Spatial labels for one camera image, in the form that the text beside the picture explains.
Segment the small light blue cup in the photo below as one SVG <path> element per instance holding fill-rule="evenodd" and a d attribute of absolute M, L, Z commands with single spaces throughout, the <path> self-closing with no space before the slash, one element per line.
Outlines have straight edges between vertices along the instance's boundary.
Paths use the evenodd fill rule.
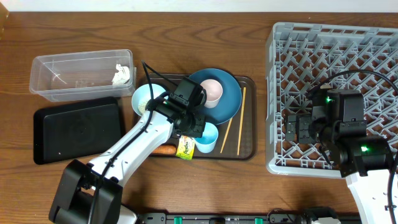
<path fill-rule="evenodd" d="M 212 123 L 206 123 L 201 138 L 195 138 L 195 145 L 202 153 L 210 153 L 218 139 L 218 128 Z"/>

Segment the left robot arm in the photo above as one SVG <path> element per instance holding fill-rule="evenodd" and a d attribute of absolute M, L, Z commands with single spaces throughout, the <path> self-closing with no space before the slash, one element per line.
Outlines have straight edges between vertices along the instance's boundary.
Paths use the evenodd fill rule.
<path fill-rule="evenodd" d="M 150 100 L 137 124 L 114 146 L 84 164 L 73 160 L 63 171 L 49 211 L 53 223 L 135 223 L 122 205 L 123 188 L 149 155 L 173 134 L 199 138 L 205 115 L 185 101 Z"/>

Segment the white napkin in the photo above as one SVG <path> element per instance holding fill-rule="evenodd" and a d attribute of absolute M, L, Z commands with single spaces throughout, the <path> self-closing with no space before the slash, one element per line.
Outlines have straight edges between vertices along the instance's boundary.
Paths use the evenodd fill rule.
<path fill-rule="evenodd" d="M 121 64 L 116 65 L 117 72 L 114 74 L 112 79 L 113 85 L 122 85 L 130 80 L 130 69 L 127 66 Z"/>

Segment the large blue plate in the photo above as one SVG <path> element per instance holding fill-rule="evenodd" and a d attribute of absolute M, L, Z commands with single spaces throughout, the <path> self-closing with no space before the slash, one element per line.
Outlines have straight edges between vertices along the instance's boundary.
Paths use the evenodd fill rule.
<path fill-rule="evenodd" d="M 199 112 L 205 115 L 206 121 L 215 125 L 228 122 L 240 109 L 242 102 L 242 92 L 235 77 L 217 68 L 205 68 L 189 76 L 189 79 L 201 83 L 207 79 L 218 81 L 223 94 L 219 103 L 214 108 L 203 107 Z"/>

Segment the pink plastic cup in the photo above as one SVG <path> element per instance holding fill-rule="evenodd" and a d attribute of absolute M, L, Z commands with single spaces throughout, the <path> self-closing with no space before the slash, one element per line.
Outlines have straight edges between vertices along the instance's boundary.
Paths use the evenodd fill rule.
<path fill-rule="evenodd" d="M 207 79 L 201 82 L 201 86 L 206 90 L 205 107 L 216 107 L 223 94 L 223 87 L 221 83 L 214 79 Z"/>

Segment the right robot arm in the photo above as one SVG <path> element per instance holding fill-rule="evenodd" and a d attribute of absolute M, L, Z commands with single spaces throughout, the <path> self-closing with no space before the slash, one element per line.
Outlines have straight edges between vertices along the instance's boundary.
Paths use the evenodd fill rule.
<path fill-rule="evenodd" d="M 321 89 L 311 100 L 310 113 L 286 116 L 285 139 L 318 145 L 327 163 L 346 180 L 362 223 L 395 223 L 394 159 L 385 138 L 367 134 L 363 94 Z"/>

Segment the yellow green snack wrapper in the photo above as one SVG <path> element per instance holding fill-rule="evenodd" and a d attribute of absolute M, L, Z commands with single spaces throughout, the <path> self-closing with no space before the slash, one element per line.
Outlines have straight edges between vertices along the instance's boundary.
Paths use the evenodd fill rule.
<path fill-rule="evenodd" d="M 188 136 L 180 136 L 176 156 L 181 159 L 192 160 L 194 150 L 195 140 Z"/>

